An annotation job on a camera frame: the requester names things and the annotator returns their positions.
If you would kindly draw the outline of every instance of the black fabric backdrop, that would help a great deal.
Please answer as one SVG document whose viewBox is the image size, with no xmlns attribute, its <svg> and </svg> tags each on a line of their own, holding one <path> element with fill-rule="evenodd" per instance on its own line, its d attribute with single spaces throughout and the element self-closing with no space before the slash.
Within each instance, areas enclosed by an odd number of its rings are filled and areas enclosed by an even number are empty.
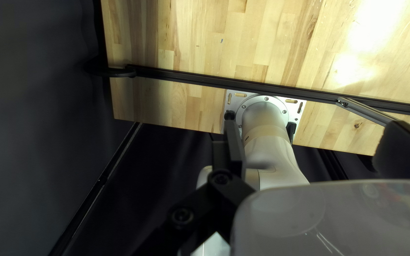
<svg viewBox="0 0 410 256">
<path fill-rule="evenodd" d="M 130 123 L 112 119 L 90 0 L 0 0 L 0 256 L 47 255 Z"/>
</svg>

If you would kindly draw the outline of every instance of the black bracket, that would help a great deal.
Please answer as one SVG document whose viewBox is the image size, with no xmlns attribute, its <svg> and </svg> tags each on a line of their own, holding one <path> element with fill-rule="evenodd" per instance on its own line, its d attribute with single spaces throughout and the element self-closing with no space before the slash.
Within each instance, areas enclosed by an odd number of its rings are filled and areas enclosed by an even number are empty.
<svg viewBox="0 0 410 256">
<path fill-rule="evenodd" d="M 225 140 L 213 142 L 213 171 L 207 184 L 175 204 L 164 223 L 132 254 L 134 256 L 189 255 L 215 232 L 229 243 L 235 212 L 254 192 L 241 177 L 245 154 L 235 114 L 225 120 Z"/>
</svg>

